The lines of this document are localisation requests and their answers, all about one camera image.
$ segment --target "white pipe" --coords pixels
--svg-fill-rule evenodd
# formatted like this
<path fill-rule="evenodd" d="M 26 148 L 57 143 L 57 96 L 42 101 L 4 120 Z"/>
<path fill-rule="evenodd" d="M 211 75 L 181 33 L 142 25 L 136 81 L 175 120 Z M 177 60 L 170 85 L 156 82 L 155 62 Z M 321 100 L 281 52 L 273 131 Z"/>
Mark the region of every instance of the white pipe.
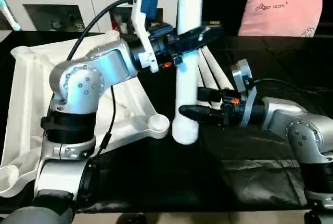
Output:
<path fill-rule="evenodd" d="M 178 34 L 201 25 L 202 0 L 178 1 Z M 198 51 L 183 55 L 183 63 L 177 66 L 176 116 L 172 122 L 172 136 L 181 144 L 192 144 L 198 138 L 199 124 L 178 112 L 181 105 L 197 102 Z"/>

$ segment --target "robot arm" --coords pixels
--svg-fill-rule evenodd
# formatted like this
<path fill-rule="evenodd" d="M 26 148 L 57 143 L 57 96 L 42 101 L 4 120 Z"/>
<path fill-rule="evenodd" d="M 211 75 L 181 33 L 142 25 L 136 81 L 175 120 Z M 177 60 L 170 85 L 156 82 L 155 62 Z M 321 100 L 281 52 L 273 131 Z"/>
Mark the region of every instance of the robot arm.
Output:
<path fill-rule="evenodd" d="M 186 105 L 180 113 L 199 122 L 215 125 L 246 126 L 249 121 L 262 131 L 274 133 L 291 146 L 300 165 L 305 196 L 314 210 L 304 216 L 306 223 L 331 223 L 333 220 L 333 120 L 314 115 L 295 102 L 264 97 L 256 101 L 256 89 L 247 61 L 232 67 L 238 91 L 199 88 L 198 99 L 219 102 L 221 110 Z"/>

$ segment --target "pink pillow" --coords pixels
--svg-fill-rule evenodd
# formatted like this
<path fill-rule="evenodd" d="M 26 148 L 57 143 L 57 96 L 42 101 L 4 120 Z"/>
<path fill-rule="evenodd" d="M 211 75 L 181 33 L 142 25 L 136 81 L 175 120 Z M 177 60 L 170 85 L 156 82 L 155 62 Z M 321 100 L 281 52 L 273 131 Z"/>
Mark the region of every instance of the pink pillow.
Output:
<path fill-rule="evenodd" d="M 313 37 L 323 0 L 248 0 L 238 35 Z"/>

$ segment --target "white floor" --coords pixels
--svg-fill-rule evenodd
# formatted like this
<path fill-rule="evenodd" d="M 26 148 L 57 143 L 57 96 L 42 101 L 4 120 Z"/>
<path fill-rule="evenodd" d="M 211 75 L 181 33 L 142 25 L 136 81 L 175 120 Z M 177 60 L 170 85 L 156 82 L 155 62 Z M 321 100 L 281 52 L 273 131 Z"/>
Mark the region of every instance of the white floor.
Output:
<path fill-rule="evenodd" d="M 145 214 L 147 224 L 304 224 L 307 211 Z M 114 224 L 120 214 L 79 214 L 74 224 Z"/>

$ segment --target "table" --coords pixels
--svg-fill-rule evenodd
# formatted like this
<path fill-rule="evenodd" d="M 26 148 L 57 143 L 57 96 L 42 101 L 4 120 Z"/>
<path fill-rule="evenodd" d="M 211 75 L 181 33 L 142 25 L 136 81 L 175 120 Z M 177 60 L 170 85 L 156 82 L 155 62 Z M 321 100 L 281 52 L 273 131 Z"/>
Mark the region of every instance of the table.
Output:
<path fill-rule="evenodd" d="M 10 50 L 75 39 L 69 32 L 12 32 L 0 43 L 0 140 L 3 144 L 12 73 Z M 256 78 L 280 78 L 299 86 L 331 88 L 333 40 L 227 37 L 209 46 L 232 79 L 230 64 L 247 58 Z M 175 70 L 141 72 L 139 79 L 156 111 L 173 119 Z M 290 90 L 259 87 L 259 96 L 292 99 L 314 110 L 311 103 Z M 316 100 L 329 116 L 330 91 Z M 146 138 L 103 154 L 101 176 L 94 197 L 78 212 L 245 211 L 307 208 L 298 163 L 288 144 L 256 127 L 246 129 L 201 126 L 198 141 L 176 143 Z M 33 197 L 33 182 L 13 198 L 0 198 L 0 213 L 25 206 Z"/>

